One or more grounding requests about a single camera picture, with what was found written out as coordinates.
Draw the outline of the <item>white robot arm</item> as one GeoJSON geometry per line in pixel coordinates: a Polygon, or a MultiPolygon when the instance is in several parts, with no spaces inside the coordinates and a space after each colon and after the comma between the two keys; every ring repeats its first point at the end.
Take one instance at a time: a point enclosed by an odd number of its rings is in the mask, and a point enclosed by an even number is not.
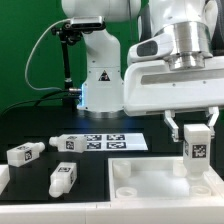
{"type": "Polygon", "coordinates": [[[221,24],[221,0],[134,0],[139,42],[128,52],[124,110],[129,116],[159,114],[179,139],[177,112],[205,110],[214,129],[224,106],[224,56],[212,38],[221,24]]]}

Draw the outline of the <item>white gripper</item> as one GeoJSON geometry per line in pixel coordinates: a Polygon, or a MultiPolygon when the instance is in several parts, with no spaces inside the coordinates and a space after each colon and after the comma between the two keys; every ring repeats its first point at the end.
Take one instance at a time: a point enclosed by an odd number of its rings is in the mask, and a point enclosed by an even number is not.
{"type": "Polygon", "coordinates": [[[124,111],[128,116],[164,112],[174,142],[180,142],[175,112],[206,110],[207,126],[215,136],[219,108],[224,107],[224,56],[204,60],[204,68],[170,70],[160,56],[174,49],[167,34],[133,45],[124,76],[124,111]]]}

